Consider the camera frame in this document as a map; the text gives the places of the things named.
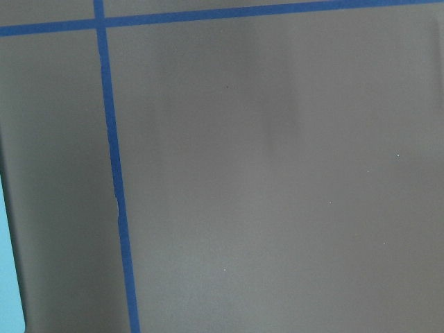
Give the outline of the light blue plastic bin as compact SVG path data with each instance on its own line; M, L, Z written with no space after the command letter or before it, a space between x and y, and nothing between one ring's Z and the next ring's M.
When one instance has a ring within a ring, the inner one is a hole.
M1 332L24 333L26 322L1 182Z

